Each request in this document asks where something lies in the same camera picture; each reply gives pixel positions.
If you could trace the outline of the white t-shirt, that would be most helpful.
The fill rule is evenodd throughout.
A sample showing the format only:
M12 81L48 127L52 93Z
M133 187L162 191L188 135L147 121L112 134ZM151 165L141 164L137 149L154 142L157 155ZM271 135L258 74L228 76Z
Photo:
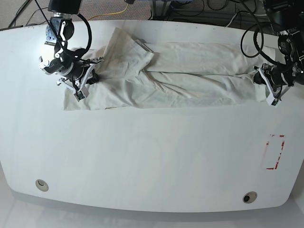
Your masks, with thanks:
M189 108L263 102L265 85L254 82L262 57L246 58L237 44L145 43L116 28L107 46L91 49L99 82L77 101L64 93L66 111L107 108Z

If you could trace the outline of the red tape rectangle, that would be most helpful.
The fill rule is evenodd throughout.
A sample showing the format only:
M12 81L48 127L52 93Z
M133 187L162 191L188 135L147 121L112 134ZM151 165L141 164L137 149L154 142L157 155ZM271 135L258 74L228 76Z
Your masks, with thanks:
M266 143L263 167L266 170L276 170L285 145L285 135L271 134Z

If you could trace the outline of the left table grommet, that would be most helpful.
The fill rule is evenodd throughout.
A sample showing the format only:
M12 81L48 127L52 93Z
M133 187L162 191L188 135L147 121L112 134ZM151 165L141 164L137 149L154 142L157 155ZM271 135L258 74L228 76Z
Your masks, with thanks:
M49 189L48 184L43 180L36 180L35 185L42 192L47 192Z

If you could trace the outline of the table grommet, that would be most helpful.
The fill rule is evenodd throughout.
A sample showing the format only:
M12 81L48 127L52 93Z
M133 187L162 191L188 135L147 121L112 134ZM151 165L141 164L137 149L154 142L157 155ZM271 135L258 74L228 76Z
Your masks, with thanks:
M243 202L246 204L253 203L257 199L257 193L254 191L248 192L243 197Z
M49 189L48 184L43 180L36 180L35 185L42 192L47 192Z

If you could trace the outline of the right table grommet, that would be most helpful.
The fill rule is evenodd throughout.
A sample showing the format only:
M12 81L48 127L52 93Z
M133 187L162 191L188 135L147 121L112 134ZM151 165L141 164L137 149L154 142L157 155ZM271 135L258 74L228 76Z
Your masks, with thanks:
M257 193L254 191L248 192L243 197L243 202L246 204L253 203L257 199Z

